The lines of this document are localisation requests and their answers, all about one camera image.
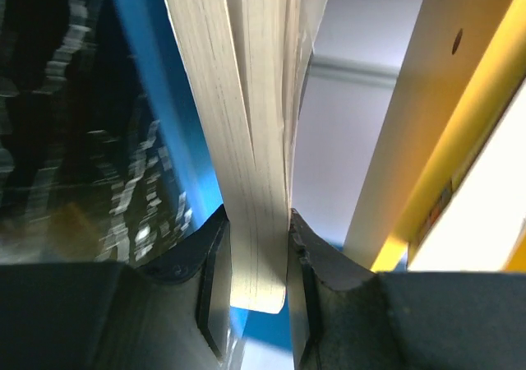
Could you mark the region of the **orange cartoon book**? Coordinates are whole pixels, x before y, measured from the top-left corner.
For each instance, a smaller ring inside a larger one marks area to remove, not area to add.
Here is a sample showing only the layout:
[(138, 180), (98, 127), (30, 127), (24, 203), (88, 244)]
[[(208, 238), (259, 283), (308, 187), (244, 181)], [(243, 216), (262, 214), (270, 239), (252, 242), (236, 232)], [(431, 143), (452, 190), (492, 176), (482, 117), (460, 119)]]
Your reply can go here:
[(302, 92), (328, 0), (164, 0), (227, 217), (230, 303), (284, 306)]

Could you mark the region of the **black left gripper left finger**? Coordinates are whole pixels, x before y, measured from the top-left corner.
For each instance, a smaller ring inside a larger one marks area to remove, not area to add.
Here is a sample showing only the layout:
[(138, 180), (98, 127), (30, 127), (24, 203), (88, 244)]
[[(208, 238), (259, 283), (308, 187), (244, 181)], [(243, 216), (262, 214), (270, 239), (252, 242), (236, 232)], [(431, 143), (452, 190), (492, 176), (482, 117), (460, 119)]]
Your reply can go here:
[(230, 295), (230, 223), (223, 206), (188, 238), (140, 266), (150, 282), (146, 342), (157, 362), (223, 362)]

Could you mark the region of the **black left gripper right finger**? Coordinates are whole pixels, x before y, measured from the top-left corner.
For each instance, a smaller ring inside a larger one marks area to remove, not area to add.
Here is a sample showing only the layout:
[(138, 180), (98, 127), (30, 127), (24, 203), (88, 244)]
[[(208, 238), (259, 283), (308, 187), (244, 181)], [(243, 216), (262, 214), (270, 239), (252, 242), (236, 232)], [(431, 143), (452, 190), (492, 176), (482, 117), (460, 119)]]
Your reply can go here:
[(296, 369), (302, 368), (323, 331), (317, 285), (347, 292), (373, 275), (318, 236), (297, 210), (291, 210), (287, 296)]

